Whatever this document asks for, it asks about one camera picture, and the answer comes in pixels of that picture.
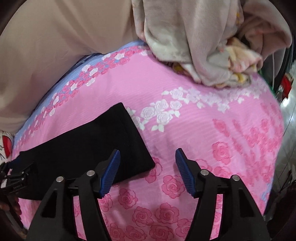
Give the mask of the beige curtain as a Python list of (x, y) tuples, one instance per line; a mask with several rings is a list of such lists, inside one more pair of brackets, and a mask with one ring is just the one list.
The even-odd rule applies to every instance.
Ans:
[(1, 1), (1, 130), (16, 133), (83, 56), (136, 38), (131, 1)]

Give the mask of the grey pink fleece blanket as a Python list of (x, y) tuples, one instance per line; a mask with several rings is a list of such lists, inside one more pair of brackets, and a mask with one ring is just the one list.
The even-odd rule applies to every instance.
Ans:
[(269, 1), (133, 1), (137, 36), (196, 83), (243, 87), (264, 60), (292, 43)]

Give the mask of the white cat face pillow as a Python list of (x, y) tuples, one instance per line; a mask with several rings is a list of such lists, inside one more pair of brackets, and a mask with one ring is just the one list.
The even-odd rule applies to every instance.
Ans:
[(14, 137), (4, 131), (0, 131), (0, 164), (11, 160)]

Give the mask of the pink floral bed sheet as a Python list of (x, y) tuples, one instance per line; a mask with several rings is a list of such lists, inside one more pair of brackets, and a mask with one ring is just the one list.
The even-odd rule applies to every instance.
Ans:
[(214, 175), (240, 176), (260, 211), (283, 135), (280, 107), (254, 75), (247, 88), (198, 85), (159, 63), (141, 42), (84, 59), (45, 96), (14, 139), (13, 157), (121, 102), (155, 161), (99, 201), (113, 240), (184, 240), (197, 201), (175, 163), (182, 148)]

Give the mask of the black pants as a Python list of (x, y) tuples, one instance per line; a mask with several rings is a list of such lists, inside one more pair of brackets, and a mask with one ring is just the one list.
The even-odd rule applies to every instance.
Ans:
[(53, 181), (63, 176), (78, 178), (120, 152), (120, 165), (114, 183), (119, 183), (155, 167), (144, 141), (122, 103), (95, 120), (65, 132), (27, 151), (21, 151), (12, 174), (24, 168), (26, 186), (18, 197), (42, 200)]

